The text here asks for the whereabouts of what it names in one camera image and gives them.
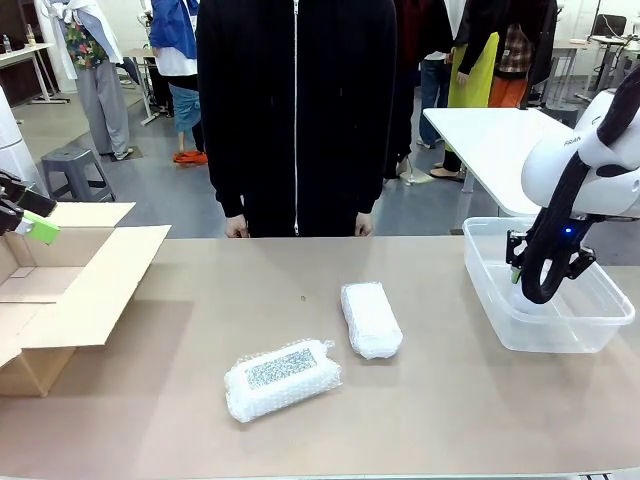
open cardboard box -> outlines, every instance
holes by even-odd
[[[115,228],[133,205],[60,203],[51,245],[0,237],[0,395],[46,396],[76,347],[105,344],[170,228]]]

blue jeans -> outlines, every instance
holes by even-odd
[[[423,60],[420,63],[420,84],[422,89],[422,108],[420,109],[420,137],[427,145],[435,145],[440,138],[436,129],[426,119],[422,111],[425,108],[447,108],[449,101],[449,83],[451,66],[444,60]]]

bubble wrap package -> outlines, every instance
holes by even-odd
[[[250,422],[339,386],[340,365],[327,357],[332,346],[303,340],[238,361],[224,376],[231,416]]]
[[[402,343],[402,331],[382,284],[345,285],[340,298],[353,350],[367,360],[395,355]]]

clear plastic bin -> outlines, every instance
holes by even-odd
[[[464,222],[465,264],[493,329],[510,350],[599,352],[620,326],[633,321],[635,308],[597,263],[576,280],[563,281],[545,305],[524,299],[520,284],[511,283],[511,266],[505,261],[507,231],[526,232],[533,221],[469,218]]]

plastic stool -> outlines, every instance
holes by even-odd
[[[85,168],[94,165],[102,180],[89,180],[85,173]],[[85,148],[61,148],[42,157],[42,168],[44,170],[44,181],[47,185],[49,195],[54,200],[64,200],[60,197],[66,193],[71,193],[73,200],[79,202],[102,202],[107,197],[113,201],[116,196],[107,181],[107,176],[102,169],[102,165],[93,155],[91,150]],[[67,184],[57,190],[51,187],[51,173],[64,173]],[[96,193],[92,188],[99,188]]]

